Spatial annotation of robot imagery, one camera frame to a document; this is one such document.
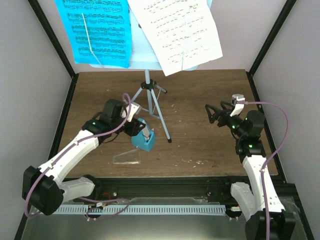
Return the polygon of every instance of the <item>wooden table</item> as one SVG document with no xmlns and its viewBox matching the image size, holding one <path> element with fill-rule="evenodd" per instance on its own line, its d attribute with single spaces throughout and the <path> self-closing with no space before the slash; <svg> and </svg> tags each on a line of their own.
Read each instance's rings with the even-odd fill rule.
<svg viewBox="0 0 320 240">
<path fill-rule="evenodd" d="M 254 97 L 246 72 L 237 70 L 182 71 L 165 77 L 162 71 L 150 76 L 168 93 L 160 94 L 159 104 L 172 143 L 168 143 L 161 121 L 145 111 L 138 115 L 154 128 L 156 143 L 150 152 L 140 151 L 140 164 L 113 164 L 113 156 L 134 149 L 131 139 L 121 133 L 113 142 L 101 144 L 89 153 L 69 177 L 90 174 L 95 177 L 180 177 L 246 175 L 235 153 L 235 140 L 230 130 L 210 124 L 205 104 L 220 106 L 232 94 Z M 108 99 L 121 100 L 122 93 L 131 97 L 144 81 L 143 71 L 83 72 L 79 75 L 65 124 L 60 149 L 73 139 L 82 125 L 103 110 Z M 142 92 L 136 102 L 148 108 L 147 94 Z M 255 105 L 245 107 L 242 117 Z M 265 133 L 261 137 L 267 156 L 271 154 Z M 272 161 L 271 174 L 277 174 Z"/>
</svg>

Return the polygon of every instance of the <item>light blue music stand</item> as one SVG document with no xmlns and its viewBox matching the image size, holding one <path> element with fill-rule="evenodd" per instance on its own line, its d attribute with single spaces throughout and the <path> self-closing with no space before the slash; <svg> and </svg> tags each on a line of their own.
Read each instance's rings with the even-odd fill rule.
<svg viewBox="0 0 320 240">
<path fill-rule="evenodd" d="M 212 0 L 207 0 L 207 4 L 209 8 L 211 8 Z M 141 85 L 143 86 L 150 86 L 152 85 L 154 88 L 159 89 L 158 96 L 156 96 L 155 91 L 153 88 L 147 89 L 147 99 L 148 99 L 148 109 L 142 108 L 143 110 L 149 112 L 149 114 L 157 119 L 161 120 L 161 123 L 163 125 L 163 129 L 165 131 L 166 137 L 168 139 L 168 142 L 171 143 L 172 140 L 170 138 L 164 117 L 161 113 L 160 106 L 158 103 L 158 99 L 160 96 L 160 93 L 167 93 L 167 90 L 163 89 L 159 85 L 155 84 L 154 81 L 150 80 L 150 71 L 149 70 L 162 70 L 158 58 L 153 51 L 153 48 L 151 47 L 146 35 L 144 34 L 144 31 L 141 29 L 135 15 L 129 8 L 129 14 L 130 14 L 130 22 L 131 22 L 131 32 L 132 32 L 132 54 L 129 61 L 129 68 L 128 69 L 143 69 L 144 75 L 145 75 L 145 82 Z M 112 66 L 112 65 L 100 65 L 100 64 L 90 64 L 94 68 L 110 68 L 110 69 L 124 69 L 120 66 Z M 195 66 L 193 68 L 187 69 L 186 71 L 192 71 L 197 69 L 198 66 Z M 142 92 L 143 87 L 140 87 L 139 90 L 136 92 L 136 94 L 133 96 L 132 101 L 135 101 L 138 95 Z M 155 108 L 158 112 L 158 115 L 154 115 Z"/>
</svg>

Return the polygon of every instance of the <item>blue sheet music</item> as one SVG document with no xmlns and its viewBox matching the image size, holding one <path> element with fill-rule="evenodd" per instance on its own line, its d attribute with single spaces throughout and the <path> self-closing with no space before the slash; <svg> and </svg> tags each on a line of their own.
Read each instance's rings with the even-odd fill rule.
<svg viewBox="0 0 320 240">
<path fill-rule="evenodd" d="M 132 35 L 127 0 L 55 0 L 55 4 L 76 64 L 129 67 Z"/>
</svg>

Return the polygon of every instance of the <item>musical notation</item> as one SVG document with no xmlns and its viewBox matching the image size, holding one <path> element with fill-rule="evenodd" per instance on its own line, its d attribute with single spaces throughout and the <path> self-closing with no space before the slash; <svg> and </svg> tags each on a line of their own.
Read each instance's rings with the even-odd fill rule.
<svg viewBox="0 0 320 240">
<path fill-rule="evenodd" d="M 132 36 L 126 0 L 55 2 L 76 63 L 129 67 Z"/>
<path fill-rule="evenodd" d="M 166 76 L 222 57 L 204 0 L 128 0 Z"/>
</svg>

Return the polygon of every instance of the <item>white sheet music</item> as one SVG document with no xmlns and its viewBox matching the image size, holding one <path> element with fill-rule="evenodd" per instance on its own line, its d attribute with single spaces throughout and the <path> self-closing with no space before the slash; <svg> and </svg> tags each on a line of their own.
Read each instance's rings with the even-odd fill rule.
<svg viewBox="0 0 320 240">
<path fill-rule="evenodd" d="M 223 56 L 206 0 L 128 0 L 164 75 Z"/>
</svg>

